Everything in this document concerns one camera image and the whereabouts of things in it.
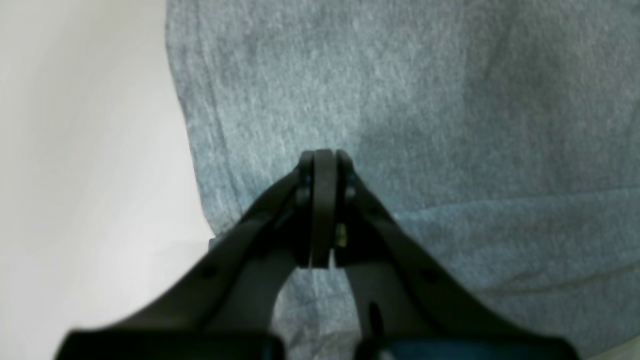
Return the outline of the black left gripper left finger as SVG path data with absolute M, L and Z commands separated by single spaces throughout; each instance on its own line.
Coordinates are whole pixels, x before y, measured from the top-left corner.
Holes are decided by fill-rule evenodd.
M 279 292 L 310 260 L 314 152 L 269 187 L 175 285 L 135 314 L 74 330 L 57 360 L 285 360 Z

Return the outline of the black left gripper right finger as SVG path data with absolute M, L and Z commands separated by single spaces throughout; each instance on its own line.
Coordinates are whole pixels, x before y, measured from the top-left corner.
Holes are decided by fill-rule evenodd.
M 391 218 L 345 151 L 314 152 L 314 266 L 345 271 L 362 339 L 355 360 L 577 360 L 562 338 L 482 305 Z

